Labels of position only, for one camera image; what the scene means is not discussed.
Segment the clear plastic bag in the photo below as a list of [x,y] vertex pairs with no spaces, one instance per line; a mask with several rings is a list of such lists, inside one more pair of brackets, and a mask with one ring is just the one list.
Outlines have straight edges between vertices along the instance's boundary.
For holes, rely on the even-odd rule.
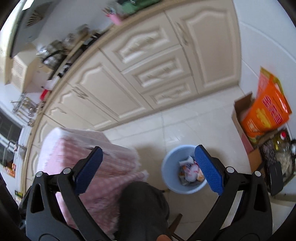
[[179,162],[179,180],[183,186],[196,186],[205,181],[199,165],[192,156]]

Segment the blue trash bin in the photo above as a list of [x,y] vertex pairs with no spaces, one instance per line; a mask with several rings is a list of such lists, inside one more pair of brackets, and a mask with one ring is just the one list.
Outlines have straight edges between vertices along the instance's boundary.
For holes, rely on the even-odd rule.
[[182,185],[179,178],[179,161],[185,161],[189,156],[195,157],[195,145],[181,145],[170,150],[163,159],[161,172],[165,185],[178,194],[193,194],[202,190],[207,180],[197,181],[196,185]]

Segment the kitchen window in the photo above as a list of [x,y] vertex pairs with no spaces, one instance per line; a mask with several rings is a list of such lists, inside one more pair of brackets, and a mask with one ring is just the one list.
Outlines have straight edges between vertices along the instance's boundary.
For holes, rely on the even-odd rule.
[[1,165],[12,168],[15,157],[15,144],[18,142],[22,127],[1,110]]

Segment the cream kitchen cabinets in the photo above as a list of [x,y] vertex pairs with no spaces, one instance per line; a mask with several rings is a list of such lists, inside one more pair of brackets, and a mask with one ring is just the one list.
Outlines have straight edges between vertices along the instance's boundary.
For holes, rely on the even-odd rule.
[[55,127],[102,131],[237,85],[233,1],[163,1],[100,37],[46,95],[22,172],[32,180]]

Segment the pink checked tablecloth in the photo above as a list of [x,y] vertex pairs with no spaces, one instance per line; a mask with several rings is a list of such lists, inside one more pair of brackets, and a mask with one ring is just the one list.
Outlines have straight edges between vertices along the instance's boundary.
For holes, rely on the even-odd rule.
[[99,227],[113,238],[118,229],[118,200],[123,189],[135,181],[146,181],[147,171],[139,171],[137,151],[112,144],[104,133],[70,128],[54,128],[43,140],[36,170],[49,175],[86,158],[94,147],[103,150],[103,161],[85,193],[79,197]]

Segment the cooking oil bottle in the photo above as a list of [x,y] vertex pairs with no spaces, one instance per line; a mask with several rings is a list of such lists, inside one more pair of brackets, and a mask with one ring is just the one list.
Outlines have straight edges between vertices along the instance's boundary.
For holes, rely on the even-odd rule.
[[280,131],[272,138],[275,152],[288,152],[290,151],[290,139],[288,138],[287,131]]

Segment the person's dark trouser leg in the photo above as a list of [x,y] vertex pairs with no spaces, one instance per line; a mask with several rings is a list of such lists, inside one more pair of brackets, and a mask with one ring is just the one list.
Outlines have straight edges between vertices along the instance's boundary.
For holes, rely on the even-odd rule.
[[146,182],[129,184],[119,199],[116,240],[170,240],[170,209],[161,190]]

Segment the cardboard box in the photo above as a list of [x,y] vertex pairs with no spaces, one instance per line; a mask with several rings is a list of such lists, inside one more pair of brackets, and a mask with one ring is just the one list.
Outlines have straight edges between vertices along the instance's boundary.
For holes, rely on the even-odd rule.
[[236,130],[241,138],[241,142],[245,148],[245,151],[248,156],[250,169],[252,172],[259,170],[261,171],[263,169],[263,159],[261,157],[259,147],[266,142],[267,140],[274,137],[281,129],[285,129],[286,127],[283,125],[277,130],[274,130],[272,132],[266,133],[259,142],[255,145],[252,144],[247,137],[246,133],[244,132],[243,128],[240,124],[240,118],[243,113],[245,113],[253,103],[254,98],[252,96],[252,92],[249,92],[247,95],[241,97],[240,99],[237,99],[234,101],[234,109],[232,112],[232,120],[234,123],[234,126],[236,127]]

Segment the orange rice bag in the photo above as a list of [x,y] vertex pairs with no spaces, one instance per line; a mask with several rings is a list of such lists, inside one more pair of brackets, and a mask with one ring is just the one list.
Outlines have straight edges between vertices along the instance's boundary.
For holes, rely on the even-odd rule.
[[292,114],[280,80],[260,68],[258,89],[250,107],[241,114],[240,124],[251,144],[285,124]]

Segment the hanging utensil rack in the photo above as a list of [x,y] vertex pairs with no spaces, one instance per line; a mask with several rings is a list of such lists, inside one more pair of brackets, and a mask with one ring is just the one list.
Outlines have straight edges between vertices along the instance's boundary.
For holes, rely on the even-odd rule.
[[17,101],[12,100],[11,104],[13,105],[13,113],[27,126],[32,127],[40,110],[40,104],[34,102],[26,93],[22,93]]

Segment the red box on counter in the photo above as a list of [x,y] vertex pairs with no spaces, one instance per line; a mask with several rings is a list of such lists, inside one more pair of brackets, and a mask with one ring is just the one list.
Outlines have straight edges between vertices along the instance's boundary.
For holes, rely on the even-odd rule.
[[40,100],[43,102],[46,102],[51,92],[52,92],[51,90],[43,89],[43,92],[40,95]]

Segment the black gas stove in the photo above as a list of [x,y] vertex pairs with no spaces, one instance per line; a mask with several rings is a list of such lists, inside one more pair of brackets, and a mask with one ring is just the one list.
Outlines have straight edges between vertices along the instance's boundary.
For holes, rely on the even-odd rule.
[[74,62],[103,34],[93,31],[91,34],[84,37],[78,44],[69,52],[69,54],[64,58],[62,63],[53,70],[48,80],[53,80],[54,77],[63,77],[65,73],[70,69]]

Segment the steel stock pot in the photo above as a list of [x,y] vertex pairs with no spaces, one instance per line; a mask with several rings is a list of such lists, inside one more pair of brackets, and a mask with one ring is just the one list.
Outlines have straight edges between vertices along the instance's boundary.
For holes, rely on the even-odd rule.
[[63,43],[55,40],[39,49],[36,55],[41,59],[41,63],[54,70],[66,57],[66,51]]

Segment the range hood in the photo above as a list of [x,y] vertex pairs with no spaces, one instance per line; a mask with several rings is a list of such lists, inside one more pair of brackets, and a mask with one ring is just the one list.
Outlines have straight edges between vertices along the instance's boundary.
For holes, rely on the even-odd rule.
[[15,57],[26,44],[39,36],[41,29],[54,8],[60,3],[56,0],[26,1],[16,22],[16,32],[12,39],[10,57]]

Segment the pink utensil holder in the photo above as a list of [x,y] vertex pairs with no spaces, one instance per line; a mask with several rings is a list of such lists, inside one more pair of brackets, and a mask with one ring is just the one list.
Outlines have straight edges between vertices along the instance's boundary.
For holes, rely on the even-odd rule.
[[121,16],[116,12],[114,8],[106,7],[103,8],[102,11],[112,21],[112,23],[114,23],[117,26],[122,25]]

